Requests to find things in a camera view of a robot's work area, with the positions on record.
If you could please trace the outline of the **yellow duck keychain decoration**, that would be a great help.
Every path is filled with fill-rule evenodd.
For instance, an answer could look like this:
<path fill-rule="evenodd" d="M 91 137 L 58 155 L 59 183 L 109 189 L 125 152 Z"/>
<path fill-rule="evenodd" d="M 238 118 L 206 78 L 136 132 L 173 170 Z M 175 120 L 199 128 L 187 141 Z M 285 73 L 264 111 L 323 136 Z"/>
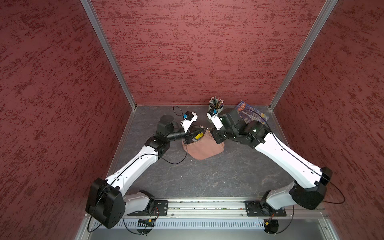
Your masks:
<path fill-rule="evenodd" d="M 196 136 L 193 138 L 193 141 L 194 141 L 194 142 L 197 142 L 197 141 L 199 141 L 203 136 L 204 136 L 204 133 L 199 133 L 198 135 L 196 135 Z"/>

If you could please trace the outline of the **pink suede shoulder bag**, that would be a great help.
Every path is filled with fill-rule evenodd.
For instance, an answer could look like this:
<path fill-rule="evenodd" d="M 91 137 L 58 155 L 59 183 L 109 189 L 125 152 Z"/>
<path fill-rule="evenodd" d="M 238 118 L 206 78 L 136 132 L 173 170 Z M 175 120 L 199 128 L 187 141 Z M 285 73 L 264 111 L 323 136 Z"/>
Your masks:
<path fill-rule="evenodd" d="M 225 143 L 217 144 L 210 131 L 206 129 L 204 136 L 199 141 L 193 141 L 190 144 L 182 141 L 182 146 L 193 159 L 201 161 L 222 153 Z"/>

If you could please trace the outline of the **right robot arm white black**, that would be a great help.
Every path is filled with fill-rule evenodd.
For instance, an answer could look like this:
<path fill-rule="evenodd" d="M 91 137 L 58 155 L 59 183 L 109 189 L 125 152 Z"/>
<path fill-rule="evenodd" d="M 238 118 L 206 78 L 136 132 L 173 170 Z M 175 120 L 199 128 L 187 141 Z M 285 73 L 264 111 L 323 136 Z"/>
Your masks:
<path fill-rule="evenodd" d="M 320 168 L 295 153 L 275 136 L 267 123 L 246 123 L 236 109 L 210 109 L 207 117 L 214 124 L 211 134 L 217 144 L 231 140 L 247 145 L 269 157 L 294 179 L 291 184 L 264 194 L 259 202 L 264 213 L 271 214 L 290 205 L 314 210 L 324 200 L 332 170 Z"/>

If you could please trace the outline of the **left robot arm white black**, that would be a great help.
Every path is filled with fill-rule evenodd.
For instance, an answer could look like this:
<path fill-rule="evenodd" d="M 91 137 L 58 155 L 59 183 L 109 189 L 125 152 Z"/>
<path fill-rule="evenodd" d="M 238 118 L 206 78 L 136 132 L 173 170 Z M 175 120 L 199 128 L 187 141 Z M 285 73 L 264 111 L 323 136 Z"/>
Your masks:
<path fill-rule="evenodd" d="M 86 212 L 107 229 L 114 227 L 124 216 L 141 213 L 153 215 L 155 198 L 146 191 L 127 195 L 137 178 L 170 148 L 172 141 L 192 143 L 205 129 L 194 125 L 198 116 L 187 111 L 181 124 L 171 115 L 163 115 L 156 134 L 150 137 L 141 150 L 121 169 L 105 180 L 97 178 L 92 184 L 87 199 Z"/>

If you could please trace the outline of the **colourful comic book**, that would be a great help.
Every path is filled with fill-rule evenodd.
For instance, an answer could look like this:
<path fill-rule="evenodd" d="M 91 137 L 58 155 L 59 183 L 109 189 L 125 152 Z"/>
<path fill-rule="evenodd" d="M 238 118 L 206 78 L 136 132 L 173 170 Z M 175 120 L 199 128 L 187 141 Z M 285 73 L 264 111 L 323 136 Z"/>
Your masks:
<path fill-rule="evenodd" d="M 244 101 L 240 101 L 236 105 L 235 109 L 246 124 L 249 124 L 252 121 L 258 121 L 262 124 L 265 124 L 265 121 L 269 119 L 269 116 L 265 115 Z"/>

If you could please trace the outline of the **mint green pencil cup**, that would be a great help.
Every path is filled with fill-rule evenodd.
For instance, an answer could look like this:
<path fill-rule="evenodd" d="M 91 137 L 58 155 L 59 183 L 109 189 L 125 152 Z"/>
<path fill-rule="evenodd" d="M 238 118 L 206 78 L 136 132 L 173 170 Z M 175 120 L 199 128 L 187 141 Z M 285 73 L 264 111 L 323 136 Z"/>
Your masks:
<path fill-rule="evenodd" d="M 208 114 L 213 116 L 214 114 L 219 114 L 223 109 L 224 105 L 220 105 L 219 108 L 217 108 L 216 106 L 209 104 Z"/>

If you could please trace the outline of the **bundle of coloured pencils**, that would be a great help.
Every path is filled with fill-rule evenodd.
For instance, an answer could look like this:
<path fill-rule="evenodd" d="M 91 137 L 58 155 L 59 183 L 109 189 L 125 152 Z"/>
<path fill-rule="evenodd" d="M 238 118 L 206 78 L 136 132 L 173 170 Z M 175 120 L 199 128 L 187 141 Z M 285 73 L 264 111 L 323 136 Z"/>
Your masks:
<path fill-rule="evenodd" d="M 210 98 L 209 104 L 212 104 L 212 105 L 216 106 L 217 108 L 219 108 L 220 105 L 224 105 L 224 100 L 214 96 L 214 97 Z"/>

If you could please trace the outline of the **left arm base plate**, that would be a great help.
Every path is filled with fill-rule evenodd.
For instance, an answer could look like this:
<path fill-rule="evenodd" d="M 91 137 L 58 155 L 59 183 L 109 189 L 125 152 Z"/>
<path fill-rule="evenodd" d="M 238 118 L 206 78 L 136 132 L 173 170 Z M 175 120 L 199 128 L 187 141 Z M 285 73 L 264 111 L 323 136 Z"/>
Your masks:
<path fill-rule="evenodd" d="M 168 207 L 169 201 L 167 200 L 150 200 L 143 211 L 136 211 L 128 216 L 164 217 L 168 213 Z"/>

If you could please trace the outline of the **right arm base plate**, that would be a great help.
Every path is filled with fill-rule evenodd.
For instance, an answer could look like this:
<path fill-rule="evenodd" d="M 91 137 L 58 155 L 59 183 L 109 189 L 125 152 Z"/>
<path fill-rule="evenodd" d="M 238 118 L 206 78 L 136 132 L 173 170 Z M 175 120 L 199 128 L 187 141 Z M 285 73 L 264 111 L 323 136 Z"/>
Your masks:
<path fill-rule="evenodd" d="M 275 210 L 268 204 L 262 204 L 261 201 L 244 201 L 245 209 L 248 217 L 286 217 L 286 211 L 281 208 Z"/>

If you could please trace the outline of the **aluminium front rail frame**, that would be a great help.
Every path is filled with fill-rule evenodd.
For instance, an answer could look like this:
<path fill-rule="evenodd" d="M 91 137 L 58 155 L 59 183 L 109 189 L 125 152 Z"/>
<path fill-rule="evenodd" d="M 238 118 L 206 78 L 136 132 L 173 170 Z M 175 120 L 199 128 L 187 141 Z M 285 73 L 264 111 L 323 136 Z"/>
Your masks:
<path fill-rule="evenodd" d="M 338 240 L 340 237 L 324 205 L 315 210 L 286 207 L 277 234 L 264 231 L 263 217 L 249 217 L 247 198 L 169 199 L 152 228 L 144 227 L 141 217 L 127 216 L 114 228 L 106 229 L 86 216 L 77 240 Z"/>

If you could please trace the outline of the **right corner aluminium post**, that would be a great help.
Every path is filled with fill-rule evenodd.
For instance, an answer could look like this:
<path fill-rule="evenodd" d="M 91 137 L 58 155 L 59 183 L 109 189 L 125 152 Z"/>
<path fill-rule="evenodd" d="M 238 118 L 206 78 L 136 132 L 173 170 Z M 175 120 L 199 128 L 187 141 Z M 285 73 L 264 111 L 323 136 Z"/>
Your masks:
<path fill-rule="evenodd" d="M 323 7 L 321 8 L 314 24 L 312 25 L 306 39 L 304 40 L 300 50 L 298 51 L 291 67 L 289 68 L 286 76 L 284 77 L 280 87 L 278 88 L 275 96 L 273 97 L 269 107 L 271 111 L 275 109 L 277 106 L 279 100 L 283 96 L 285 90 L 289 86 L 291 80 L 295 76 L 297 70 L 299 69 L 301 63 L 305 59 L 307 53 L 311 49 L 312 45 L 314 44 L 316 38 L 318 37 L 319 33 L 321 32 L 322 28 L 324 27 L 326 21 L 328 20 L 329 16 L 331 15 L 332 11 L 334 10 L 335 6 L 337 5 L 338 0 L 326 0 Z"/>

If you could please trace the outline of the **corner aluminium post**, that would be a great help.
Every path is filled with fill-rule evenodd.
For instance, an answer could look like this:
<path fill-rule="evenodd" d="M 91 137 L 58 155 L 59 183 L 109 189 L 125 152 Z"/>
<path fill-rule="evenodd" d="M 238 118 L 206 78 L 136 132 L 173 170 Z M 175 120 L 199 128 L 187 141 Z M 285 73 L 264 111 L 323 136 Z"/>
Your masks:
<path fill-rule="evenodd" d="M 91 25 L 98 37 L 98 40 L 100 42 L 100 44 L 102 45 L 102 48 L 109 60 L 109 63 L 122 87 L 122 90 L 131 106 L 131 108 L 133 109 L 133 111 L 135 111 L 137 109 L 137 104 L 134 100 L 134 97 L 127 85 L 127 82 L 126 82 L 126 79 L 123 75 L 123 72 L 119 66 L 119 63 L 113 53 L 113 50 L 111 48 L 111 45 L 108 41 L 108 38 L 105 34 L 105 31 L 103 30 L 103 27 L 102 27 L 102 24 L 97 16 L 97 13 L 96 13 L 96 10 L 92 4 L 92 1 L 90 0 L 81 0 L 81 4 L 88 16 L 88 19 L 90 20 L 91 22 Z"/>
<path fill-rule="evenodd" d="M 277 106 L 279 100 L 283 96 L 285 90 L 289 86 L 291 80 L 295 76 L 297 70 L 299 69 L 301 63 L 305 59 L 307 53 L 311 49 L 312 45 L 314 44 L 316 38 L 318 37 L 319 33 L 321 32 L 322 28 L 324 27 L 326 21 L 328 20 L 329 16 L 331 15 L 332 11 L 334 10 L 335 6 L 337 5 L 338 0 L 326 0 L 323 7 L 321 8 L 314 24 L 312 25 L 306 39 L 304 40 L 300 50 L 298 51 L 291 67 L 289 68 L 286 76 L 284 77 L 280 87 L 278 88 L 275 96 L 273 97 L 269 107 L 271 111 L 275 109 Z"/>

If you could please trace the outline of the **left corner aluminium post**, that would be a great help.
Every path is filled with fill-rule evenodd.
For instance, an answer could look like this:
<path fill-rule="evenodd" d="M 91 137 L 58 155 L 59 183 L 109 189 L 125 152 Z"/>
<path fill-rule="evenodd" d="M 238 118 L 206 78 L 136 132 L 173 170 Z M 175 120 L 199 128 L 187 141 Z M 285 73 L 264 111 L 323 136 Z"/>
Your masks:
<path fill-rule="evenodd" d="M 134 97 L 127 85 L 127 82 L 126 82 L 126 79 L 123 75 L 123 72 L 119 66 L 119 63 L 113 53 L 113 50 L 111 48 L 111 45 L 108 41 L 108 38 L 105 34 L 105 31 L 103 30 L 103 27 L 102 27 L 102 24 L 97 16 L 97 13 L 96 13 L 96 10 L 92 4 L 92 1 L 90 0 L 81 0 L 81 4 L 88 16 L 88 19 L 90 20 L 91 22 L 91 25 L 98 37 L 98 40 L 100 42 L 100 44 L 102 45 L 102 48 L 109 60 L 109 63 L 122 87 L 122 90 L 131 106 L 131 108 L 133 109 L 133 111 L 135 111 L 137 109 L 137 104 L 134 100 Z"/>

